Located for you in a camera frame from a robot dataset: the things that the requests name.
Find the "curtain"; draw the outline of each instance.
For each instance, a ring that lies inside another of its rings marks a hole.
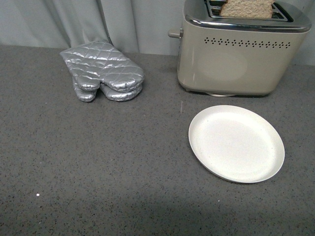
[[[282,0],[308,13],[314,0]],[[108,39],[123,52],[177,55],[185,0],[1,0],[0,44],[69,48]],[[314,30],[294,63],[315,65]]]

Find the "white plate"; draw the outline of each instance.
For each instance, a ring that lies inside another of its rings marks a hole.
[[[284,162],[284,145],[274,127],[240,107],[214,106],[198,113],[189,127],[189,142],[209,171],[233,182],[267,180]]]

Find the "silver oven mitt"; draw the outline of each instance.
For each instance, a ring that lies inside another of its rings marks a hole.
[[[142,89],[143,70],[106,40],[70,48],[60,55],[81,101],[93,101],[99,88],[113,101],[133,99]]]

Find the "speckled countertop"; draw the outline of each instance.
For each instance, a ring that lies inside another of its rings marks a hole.
[[[146,73],[123,103],[79,101],[61,49],[0,46],[0,235],[315,235],[315,67],[265,97],[186,92],[177,57],[126,54]],[[188,128],[215,105],[264,117],[285,161],[237,184],[207,171]]]

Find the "cream toaster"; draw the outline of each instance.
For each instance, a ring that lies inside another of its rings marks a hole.
[[[187,91],[213,96],[272,92],[311,29],[308,17],[285,2],[272,4],[270,19],[220,16],[225,0],[186,0],[178,80]]]

